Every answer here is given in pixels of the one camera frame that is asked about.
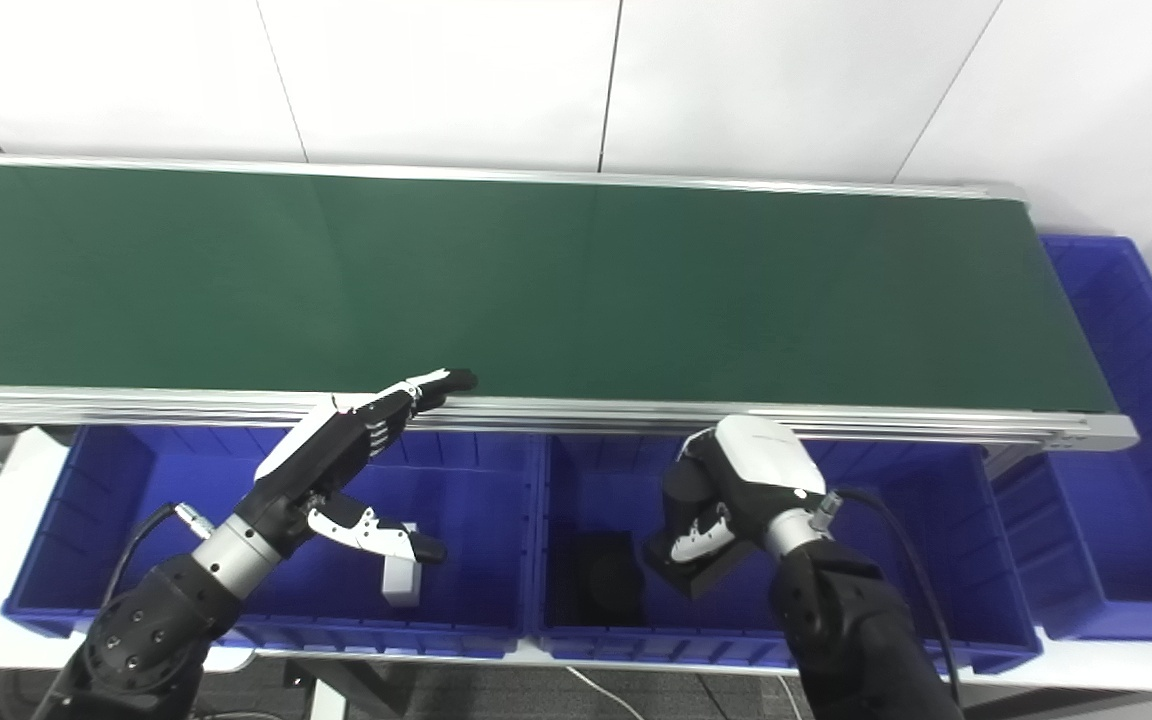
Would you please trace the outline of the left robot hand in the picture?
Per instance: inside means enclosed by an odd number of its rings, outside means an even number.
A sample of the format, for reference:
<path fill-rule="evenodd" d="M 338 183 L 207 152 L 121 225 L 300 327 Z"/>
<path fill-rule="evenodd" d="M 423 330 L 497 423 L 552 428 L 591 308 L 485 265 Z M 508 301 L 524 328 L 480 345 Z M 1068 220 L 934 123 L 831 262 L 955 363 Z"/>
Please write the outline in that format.
<path fill-rule="evenodd" d="M 397 442 L 415 416 L 477 387 L 468 369 L 439 369 L 376 393 L 334 393 L 303 416 L 262 460 L 234 515 L 291 558 L 311 536 L 310 505 L 335 495 Z"/>

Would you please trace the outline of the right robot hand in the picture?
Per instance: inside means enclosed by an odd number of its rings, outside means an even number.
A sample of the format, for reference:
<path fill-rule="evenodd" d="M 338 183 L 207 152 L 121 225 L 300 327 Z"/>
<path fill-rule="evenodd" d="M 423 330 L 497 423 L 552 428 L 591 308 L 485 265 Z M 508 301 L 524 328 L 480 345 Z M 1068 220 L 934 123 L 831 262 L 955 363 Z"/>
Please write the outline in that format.
<path fill-rule="evenodd" d="M 794 430 L 728 415 L 685 439 L 664 473 L 664 530 L 650 544 L 667 568 L 691 569 L 737 543 L 774 559 L 831 538 L 826 479 Z"/>

